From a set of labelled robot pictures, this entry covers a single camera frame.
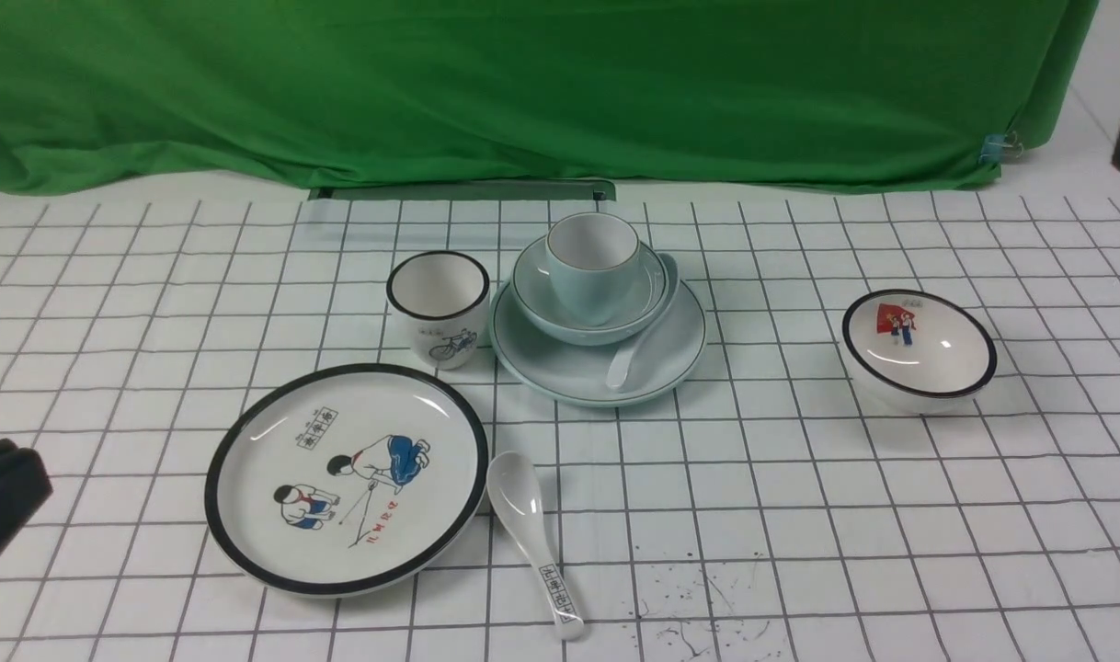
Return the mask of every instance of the ceramic spoon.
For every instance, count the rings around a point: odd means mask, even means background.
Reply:
[[[543,533],[543,500],[535,466],[517,453],[498,454],[487,469],[487,495],[498,521],[511,533],[523,557],[535,569],[539,586],[548,596],[557,634],[561,640],[577,638],[585,632],[585,621],[577,613],[563,577],[548,549]]]
[[[665,268],[665,292],[662,293],[662,301],[657,302],[660,310],[650,326],[645,327],[641,334],[626,338],[618,345],[618,353],[615,353],[614,361],[609,363],[609,372],[605,374],[605,385],[610,391],[619,391],[622,386],[626,385],[626,380],[629,377],[629,366],[633,364],[633,356],[637,353],[637,347],[645,344],[645,339],[650,338],[654,328],[657,328],[662,323],[665,314],[671,313],[671,305],[679,293],[679,263],[670,253],[660,253],[657,257],[662,260],[662,267]]]

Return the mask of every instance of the plate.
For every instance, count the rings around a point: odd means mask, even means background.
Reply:
[[[543,334],[505,285],[491,310],[491,344],[498,362],[523,384],[579,407],[628,407],[657,398],[691,374],[707,344],[707,316],[694,292],[681,282],[661,327],[635,355],[629,386],[610,391],[605,374],[615,346],[580,347]]]
[[[417,370],[340,365],[267,394],[204,483],[214,540],[267,586],[324,598],[416,574],[475,514],[488,463],[463,395]]]

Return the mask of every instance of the bowl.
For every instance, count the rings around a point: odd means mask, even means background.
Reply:
[[[937,413],[971,401],[997,372],[993,341],[960,306],[916,290],[878,290],[842,317],[842,363],[887,407]]]
[[[624,298],[614,317],[601,326],[586,326],[564,310],[552,290],[548,273],[547,246],[543,239],[523,249],[511,276],[511,293],[523,315],[540,332],[569,345],[612,345],[637,334],[660,314],[657,305],[665,289],[673,285],[662,267],[662,260],[650,246],[642,244],[641,276]]]

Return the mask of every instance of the bicycle illustration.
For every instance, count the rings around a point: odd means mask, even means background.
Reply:
[[[458,356],[460,353],[475,346],[477,338],[479,338],[479,335],[475,334],[474,330],[463,328],[459,335],[442,338],[442,344],[430,347],[429,357],[435,361],[449,361],[451,357]]]

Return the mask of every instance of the table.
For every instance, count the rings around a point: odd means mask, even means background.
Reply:
[[[412,581],[312,603],[221,557],[202,488],[271,388],[424,369],[386,334],[394,260],[448,246],[505,276],[592,203],[0,206],[0,437],[54,485],[0,560],[0,660],[1120,661],[1119,204],[601,206],[711,307],[691,380],[592,411],[489,348],[439,374],[536,463],[590,621],[566,645],[487,507]],[[999,338],[974,405],[909,418],[851,389],[836,324],[893,286]]]

